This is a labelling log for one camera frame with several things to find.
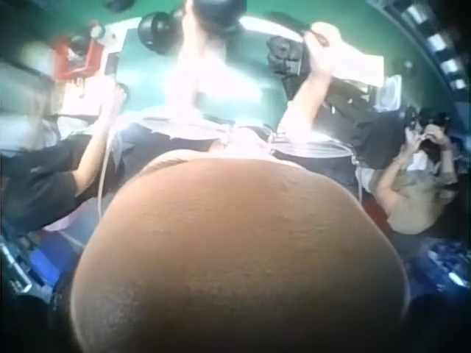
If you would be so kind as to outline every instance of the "hair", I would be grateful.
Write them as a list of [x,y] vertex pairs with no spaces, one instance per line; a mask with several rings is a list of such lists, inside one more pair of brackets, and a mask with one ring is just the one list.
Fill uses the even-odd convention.
[[383,352],[407,292],[394,249],[334,181],[202,159],[116,195],[71,317],[84,352]]

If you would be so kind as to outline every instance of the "man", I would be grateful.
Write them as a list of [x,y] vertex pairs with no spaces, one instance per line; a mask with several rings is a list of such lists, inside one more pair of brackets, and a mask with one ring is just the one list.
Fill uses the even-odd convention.
[[[328,50],[291,111],[302,124]],[[384,352],[408,298],[394,250],[340,185],[250,148],[157,164],[119,191],[65,303],[80,350]]]
[[[213,40],[198,25],[192,10],[192,1],[186,2],[186,16],[183,19],[183,46],[177,63],[177,75],[167,95],[167,106],[175,119],[198,119],[195,113],[196,98],[203,76],[206,51]],[[324,23],[316,23],[312,31],[328,39],[329,46],[323,47],[313,33],[306,37],[312,72],[304,81],[297,95],[288,106],[280,122],[279,130],[294,140],[308,138],[319,107],[327,94],[330,79],[337,61],[341,45],[341,35],[337,28]],[[170,151],[159,156],[147,168],[161,168],[204,157],[243,157],[277,160],[270,154],[269,146],[249,128],[239,128],[229,141],[216,141],[209,153],[191,150]]]
[[[7,235],[53,224],[96,196],[109,131],[126,97],[115,82],[108,87],[91,136],[72,135],[46,149],[2,158],[1,217]],[[116,185],[116,168],[111,159],[107,190]]]
[[[383,171],[365,168],[361,183],[371,191],[388,216],[391,228],[399,233],[416,235],[432,227],[455,193],[447,190],[457,182],[450,139],[436,125],[426,126],[423,134],[410,132],[407,144]],[[424,140],[441,149],[440,172],[429,169],[426,155],[419,151]]]

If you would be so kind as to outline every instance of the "equipment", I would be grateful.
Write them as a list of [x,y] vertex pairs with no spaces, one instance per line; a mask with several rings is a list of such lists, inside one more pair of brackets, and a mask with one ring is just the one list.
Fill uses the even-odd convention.
[[202,27],[218,35],[236,31],[247,12],[247,0],[194,0],[193,6]]
[[103,7],[114,13],[122,13],[134,5],[135,0],[102,0]]
[[309,140],[291,142],[286,135],[277,134],[273,148],[283,154],[303,158],[343,158],[353,157],[355,152],[351,147],[327,135],[312,132]]
[[138,37],[149,50],[165,54],[174,44],[177,27],[168,13],[150,13],[138,25]]
[[163,108],[151,107],[140,113],[139,124],[152,132],[185,140],[216,140],[223,138],[229,131],[229,125],[212,122],[205,116],[178,120],[167,118],[166,115]]
[[[225,36],[239,28],[239,20],[247,11],[247,0],[194,0],[194,12],[201,27],[208,33]],[[182,37],[183,7],[170,14],[150,13],[138,25],[139,39],[149,50],[166,54]]]

